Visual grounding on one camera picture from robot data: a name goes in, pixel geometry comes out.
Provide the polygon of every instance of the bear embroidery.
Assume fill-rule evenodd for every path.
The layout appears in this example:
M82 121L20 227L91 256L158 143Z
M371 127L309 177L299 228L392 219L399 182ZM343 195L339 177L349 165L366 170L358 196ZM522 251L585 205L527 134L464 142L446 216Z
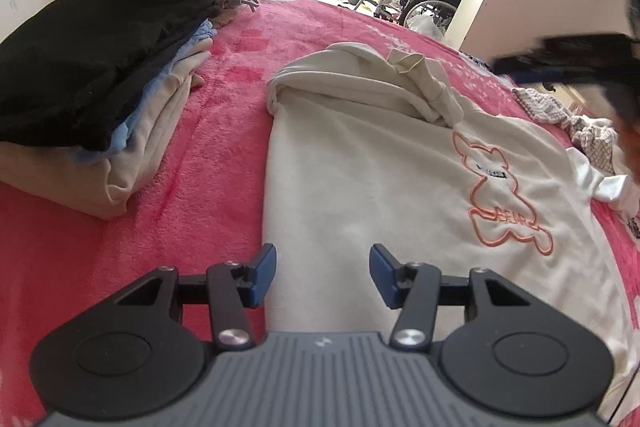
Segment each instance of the bear embroidery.
M504 154L497 147L469 143L458 132L453 133L453 147L465 168L478 176L469 194L468 215L480 242L498 247L514 239L533 243L542 255L551 255L553 237L539 225L533 205L519 195L518 180Z

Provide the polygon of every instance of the pink fleece bedspread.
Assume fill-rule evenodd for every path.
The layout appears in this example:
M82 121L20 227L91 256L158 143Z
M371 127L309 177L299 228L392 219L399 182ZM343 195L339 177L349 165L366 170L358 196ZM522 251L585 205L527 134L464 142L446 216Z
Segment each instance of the pink fleece bedspread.
M341 41L437 58L485 111L528 119L498 78L399 26L311 0L245 10L215 37L200 70L206 84L191 94L158 174L125 216L101 221L0 183L0 427L26 427L43 414L28 360L46 333L158 265L202 273L257 251L271 128L265 83L287 62ZM593 212L632 302L640 295L635 245L608 207L594 202ZM262 334L262 311L251 319ZM185 324L207 336L204 310L187 308Z

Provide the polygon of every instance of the checkered cloth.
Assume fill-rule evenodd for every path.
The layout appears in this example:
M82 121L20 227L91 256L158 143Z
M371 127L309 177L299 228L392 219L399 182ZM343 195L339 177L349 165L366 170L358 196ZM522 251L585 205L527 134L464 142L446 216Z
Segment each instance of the checkered cloth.
M569 135L571 143L580 149L591 165L603 174L616 174L613 167L613 149L618 134L610 120L573 114L551 94L527 87L513 89L516 100L536 123L553 123Z

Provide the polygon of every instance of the light blue fabric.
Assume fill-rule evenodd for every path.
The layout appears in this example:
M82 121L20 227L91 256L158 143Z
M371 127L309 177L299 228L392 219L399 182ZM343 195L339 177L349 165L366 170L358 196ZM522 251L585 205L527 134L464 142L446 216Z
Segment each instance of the light blue fabric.
M105 158L110 158L122 151L127 146L127 140L129 140L133 128L140 119L143 107L145 107L146 102L148 102L148 100L158 92L159 87L171 72L171 68L173 68L174 64L178 60L188 57L190 50L198 42L213 37L216 33L217 31L213 29L213 24L211 24L208 19L200 25L191 39L189 39L189 41L178 50L174 60L165 65L164 68L162 68L162 71L160 71L155 78L146 84L142 91L140 104L133 110L126 120L117 126L115 131L113 131L113 134L111 135L111 145L106 151L88 151L79 146L71 147L68 152L69 159L75 164L87 165L104 160Z

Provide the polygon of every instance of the beige folded garment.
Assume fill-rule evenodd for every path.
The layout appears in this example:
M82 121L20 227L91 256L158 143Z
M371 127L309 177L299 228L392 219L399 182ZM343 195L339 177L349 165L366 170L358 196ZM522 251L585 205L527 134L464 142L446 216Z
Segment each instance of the beige folded garment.
M179 60L146 103L127 147L111 158L77 165L67 148L35 148L0 142L0 181L30 194L111 219L127 210L127 200L156 173L191 89L191 77L210 53L204 39L194 55Z

